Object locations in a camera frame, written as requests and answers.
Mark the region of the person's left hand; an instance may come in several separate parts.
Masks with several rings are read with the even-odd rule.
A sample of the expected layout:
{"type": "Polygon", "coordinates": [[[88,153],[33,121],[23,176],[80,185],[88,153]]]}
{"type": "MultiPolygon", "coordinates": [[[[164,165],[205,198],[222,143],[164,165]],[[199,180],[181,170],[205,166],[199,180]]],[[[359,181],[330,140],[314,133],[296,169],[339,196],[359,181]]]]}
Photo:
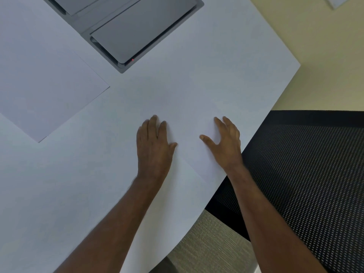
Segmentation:
{"type": "Polygon", "coordinates": [[[167,123],[157,122],[158,137],[149,137],[149,120],[142,123],[142,140],[137,140],[137,177],[163,182],[170,171],[173,157],[168,155],[167,123]]]}

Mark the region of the person's right hand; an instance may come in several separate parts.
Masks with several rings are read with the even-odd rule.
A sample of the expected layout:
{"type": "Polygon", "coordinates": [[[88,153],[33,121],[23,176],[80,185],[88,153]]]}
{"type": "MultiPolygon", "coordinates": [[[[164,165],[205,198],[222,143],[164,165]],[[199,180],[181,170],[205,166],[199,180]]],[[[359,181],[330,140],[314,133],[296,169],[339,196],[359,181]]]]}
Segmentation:
{"type": "Polygon", "coordinates": [[[237,135],[230,135],[223,120],[217,117],[214,117],[214,123],[220,134],[220,147],[218,150],[210,151],[218,165],[229,175],[236,169],[243,167],[240,132],[237,128],[237,135]]]}

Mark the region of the person's left forearm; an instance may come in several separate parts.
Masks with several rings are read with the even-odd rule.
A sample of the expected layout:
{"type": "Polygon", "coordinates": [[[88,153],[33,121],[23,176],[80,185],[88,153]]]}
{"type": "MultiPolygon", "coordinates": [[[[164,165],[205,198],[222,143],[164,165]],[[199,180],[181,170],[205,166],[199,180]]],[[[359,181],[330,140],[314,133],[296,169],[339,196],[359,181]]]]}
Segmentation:
{"type": "Polygon", "coordinates": [[[135,234],[166,176],[138,175],[54,273],[120,273],[135,234]]]}

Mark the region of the person's right forearm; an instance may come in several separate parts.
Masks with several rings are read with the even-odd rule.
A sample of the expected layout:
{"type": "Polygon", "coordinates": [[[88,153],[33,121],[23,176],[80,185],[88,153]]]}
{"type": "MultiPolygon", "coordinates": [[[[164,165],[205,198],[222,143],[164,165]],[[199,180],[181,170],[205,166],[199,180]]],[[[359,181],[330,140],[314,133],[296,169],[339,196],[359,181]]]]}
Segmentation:
{"type": "Polygon", "coordinates": [[[224,167],[261,273],[327,273],[260,191],[242,161],[224,167]]]}

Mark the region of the black mesh office chair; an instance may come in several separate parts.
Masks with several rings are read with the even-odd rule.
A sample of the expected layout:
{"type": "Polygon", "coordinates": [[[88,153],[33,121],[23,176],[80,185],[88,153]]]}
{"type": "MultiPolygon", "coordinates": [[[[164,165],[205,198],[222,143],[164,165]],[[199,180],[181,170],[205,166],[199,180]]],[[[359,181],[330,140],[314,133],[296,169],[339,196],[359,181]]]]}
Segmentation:
{"type": "Polygon", "coordinates": [[[364,273],[364,111],[271,111],[242,152],[329,273],[364,273]]]}

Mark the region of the grey table power box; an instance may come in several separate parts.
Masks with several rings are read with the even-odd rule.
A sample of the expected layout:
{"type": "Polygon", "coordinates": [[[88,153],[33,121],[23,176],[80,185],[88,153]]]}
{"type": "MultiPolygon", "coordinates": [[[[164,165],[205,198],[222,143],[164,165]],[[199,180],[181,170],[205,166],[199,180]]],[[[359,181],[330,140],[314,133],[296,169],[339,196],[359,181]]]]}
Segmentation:
{"type": "Polygon", "coordinates": [[[43,0],[119,73],[204,6],[202,0],[43,0]]]}

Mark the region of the white paper sheet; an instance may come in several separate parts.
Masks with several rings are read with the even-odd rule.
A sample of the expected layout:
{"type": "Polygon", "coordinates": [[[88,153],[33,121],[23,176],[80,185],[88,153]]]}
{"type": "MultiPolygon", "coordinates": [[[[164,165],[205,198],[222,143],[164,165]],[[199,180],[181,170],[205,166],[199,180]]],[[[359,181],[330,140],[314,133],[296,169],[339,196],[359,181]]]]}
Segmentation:
{"type": "Polygon", "coordinates": [[[36,142],[109,88],[58,28],[0,14],[0,113],[36,142]]]}

